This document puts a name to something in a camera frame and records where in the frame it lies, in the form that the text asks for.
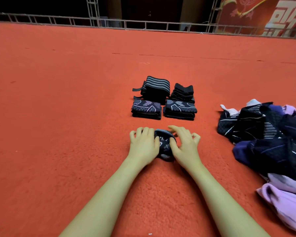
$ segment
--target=metal frame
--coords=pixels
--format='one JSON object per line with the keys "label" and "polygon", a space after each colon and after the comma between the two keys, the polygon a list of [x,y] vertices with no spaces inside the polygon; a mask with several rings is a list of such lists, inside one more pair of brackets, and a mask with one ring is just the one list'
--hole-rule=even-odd
{"label": "metal frame", "polygon": [[[95,15],[99,15],[99,10],[98,10],[98,5],[97,5],[97,0],[94,0],[94,2],[89,1],[88,3],[91,3],[96,6],[96,13]],[[258,29],[263,29],[266,30],[267,33],[274,32],[276,30],[282,30],[282,31],[296,31],[296,29],[280,29],[280,28],[265,28],[261,26],[234,26],[234,25],[218,25],[218,24],[213,24],[213,23],[208,23],[208,24],[198,24],[198,23],[184,23],[185,25],[188,25],[188,29],[186,31],[175,31],[175,30],[169,30],[169,24],[178,24],[181,25],[182,23],[180,22],[162,22],[162,21],[137,21],[137,20],[122,20],[122,19],[103,19],[99,17],[89,17],[89,18],[84,18],[84,17],[65,17],[65,16],[50,16],[50,15],[32,15],[32,14],[16,14],[16,13],[0,13],[0,16],[4,16],[7,21],[2,21],[0,22],[13,22],[13,23],[20,23],[20,24],[32,24],[32,25],[48,25],[48,26],[74,26],[74,27],[91,27],[91,28],[109,28],[109,29],[122,29],[122,30],[140,30],[140,31],[166,31],[166,32],[188,32],[188,33],[198,33],[198,34],[215,34],[215,35],[232,35],[232,36],[261,36],[257,35],[256,32]],[[28,17],[28,22],[26,21],[20,21],[18,17]],[[49,23],[42,23],[38,22],[37,18],[45,17],[49,20]],[[57,19],[66,19],[68,20],[67,23],[69,24],[60,24],[56,22]],[[77,25],[77,20],[89,20],[90,25]],[[112,22],[112,21],[118,21],[123,23],[123,27],[109,27],[107,26],[107,22]],[[137,29],[137,28],[128,28],[127,27],[127,22],[141,22],[145,24],[145,28],[143,29]],[[147,23],[162,23],[165,26],[164,30],[160,29],[147,29]],[[196,31],[190,31],[192,26],[206,26],[206,32],[196,32]],[[235,33],[211,33],[210,28],[218,28],[222,27],[223,30],[225,30],[228,27],[233,27],[235,28]],[[251,33],[248,35],[245,34],[240,34],[240,31],[242,28],[246,29],[252,29]],[[294,37],[276,37],[276,38],[285,38],[285,39],[296,39],[296,34]]]}

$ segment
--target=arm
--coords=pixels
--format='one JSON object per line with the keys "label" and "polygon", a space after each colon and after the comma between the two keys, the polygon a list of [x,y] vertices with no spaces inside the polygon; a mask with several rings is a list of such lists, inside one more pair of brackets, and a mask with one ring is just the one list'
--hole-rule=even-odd
{"label": "arm", "polygon": [[210,213],[222,237],[269,237],[268,233],[229,195],[202,164],[197,145],[200,136],[191,134],[184,127],[169,126],[181,140],[178,148],[176,141],[170,139],[174,157],[192,176],[201,190]]}
{"label": "arm", "polygon": [[138,173],[159,153],[154,129],[130,132],[130,151],[119,169],[60,234],[60,237],[110,236],[127,192]]}

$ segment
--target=red floor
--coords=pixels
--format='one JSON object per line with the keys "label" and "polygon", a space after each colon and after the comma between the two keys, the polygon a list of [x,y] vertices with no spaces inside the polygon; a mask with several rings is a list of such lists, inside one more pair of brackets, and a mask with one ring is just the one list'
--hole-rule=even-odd
{"label": "red floor", "polygon": [[[193,85],[195,121],[133,118],[147,75]],[[296,107],[296,40],[0,24],[0,237],[57,236],[126,157],[137,127],[184,126],[201,159],[271,235],[294,236],[255,194],[263,180],[216,132],[247,101]],[[113,236],[217,236],[200,193],[156,159]]]}

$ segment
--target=metal railing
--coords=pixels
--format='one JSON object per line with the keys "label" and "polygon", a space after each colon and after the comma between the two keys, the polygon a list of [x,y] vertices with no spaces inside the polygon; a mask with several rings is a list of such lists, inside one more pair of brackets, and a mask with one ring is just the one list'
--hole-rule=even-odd
{"label": "metal railing", "polygon": [[[91,28],[110,28],[123,30],[143,30],[143,31],[168,31],[168,32],[189,32],[198,34],[216,34],[216,35],[241,35],[241,36],[263,36],[272,37],[274,33],[283,31],[285,35],[278,38],[294,38],[296,39],[296,29],[289,28],[267,28],[265,26],[235,26],[235,25],[219,25],[213,23],[214,12],[220,11],[217,8],[217,0],[213,1],[212,12],[210,13],[208,23],[182,23],[182,22],[162,22],[162,21],[138,21],[123,19],[104,19],[99,17],[98,0],[87,0],[89,17],[67,17],[53,15],[33,15],[33,14],[16,14],[16,13],[0,13],[0,22],[13,22],[32,25],[52,25],[52,26],[74,26],[74,27],[91,27]],[[131,23],[142,23],[142,28],[130,28],[127,25]],[[147,24],[161,24],[158,28],[147,27]],[[204,31],[193,31],[195,27],[203,27]],[[225,30],[233,30],[233,33],[225,33]],[[241,30],[246,30],[247,34],[242,34]]]}

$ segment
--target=backdrop poster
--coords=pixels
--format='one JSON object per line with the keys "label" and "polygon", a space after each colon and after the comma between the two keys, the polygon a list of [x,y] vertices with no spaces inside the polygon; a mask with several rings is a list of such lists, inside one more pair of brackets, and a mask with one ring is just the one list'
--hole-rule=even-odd
{"label": "backdrop poster", "polygon": [[296,0],[222,0],[220,7],[219,25],[243,27],[219,26],[216,32],[296,37]]}

